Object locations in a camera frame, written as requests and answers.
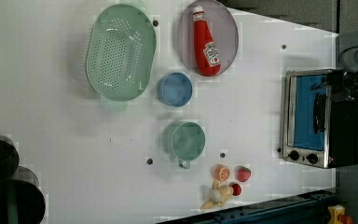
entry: white tabletop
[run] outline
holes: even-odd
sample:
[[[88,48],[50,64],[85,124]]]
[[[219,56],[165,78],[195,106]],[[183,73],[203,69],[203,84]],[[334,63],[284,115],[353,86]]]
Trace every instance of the white tabletop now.
[[[335,35],[232,10],[240,32],[236,61],[219,77],[201,77],[175,49],[175,24],[190,2],[146,1],[146,15],[160,23],[151,82],[128,104],[107,105],[88,83],[85,57],[93,22],[118,1],[0,0],[0,134],[10,136],[21,164],[39,177],[48,201],[45,223],[196,215],[217,163],[253,172],[242,195],[223,208],[335,186],[334,170],[286,162],[276,151],[285,72],[333,67]],[[159,79],[175,71],[194,86],[182,108],[163,105],[156,95]],[[160,134],[174,119],[196,121],[206,133],[204,153],[190,170],[161,145]]]

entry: teal mug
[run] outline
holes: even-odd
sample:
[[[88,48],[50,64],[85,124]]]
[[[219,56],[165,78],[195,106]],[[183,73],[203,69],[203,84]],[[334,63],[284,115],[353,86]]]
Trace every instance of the teal mug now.
[[[179,166],[190,169],[190,162],[195,160],[205,147],[205,133],[194,122],[176,121],[168,127],[167,147],[179,160]]]

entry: blue bowl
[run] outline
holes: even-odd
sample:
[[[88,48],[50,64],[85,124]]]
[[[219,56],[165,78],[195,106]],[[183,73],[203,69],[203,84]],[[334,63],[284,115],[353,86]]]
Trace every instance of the blue bowl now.
[[[192,94],[191,81],[182,73],[169,74],[158,83],[158,98],[166,105],[185,105],[191,99]]]

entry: oven knob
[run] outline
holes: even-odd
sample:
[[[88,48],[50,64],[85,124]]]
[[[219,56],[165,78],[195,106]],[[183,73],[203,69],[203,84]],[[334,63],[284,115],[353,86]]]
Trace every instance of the oven knob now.
[[[310,164],[315,164],[316,162],[318,162],[318,156],[315,154],[309,154],[307,160],[310,162]]]
[[[289,157],[290,157],[290,159],[292,159],[293,161],[297,161],[298,160],[298,158],[300,157],[300,154],[298,154],[298,152],[297,151],[291,151],[290,153],[289,153]]]

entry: strainer basket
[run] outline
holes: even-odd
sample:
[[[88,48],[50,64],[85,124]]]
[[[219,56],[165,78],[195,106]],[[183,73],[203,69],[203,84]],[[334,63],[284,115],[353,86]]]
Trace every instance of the strainer basket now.
[[[125,102],[144,92],[150,79],[156,33],[136,7],[119,4],[95,22],[86,60],[91,86],[103,97]]]

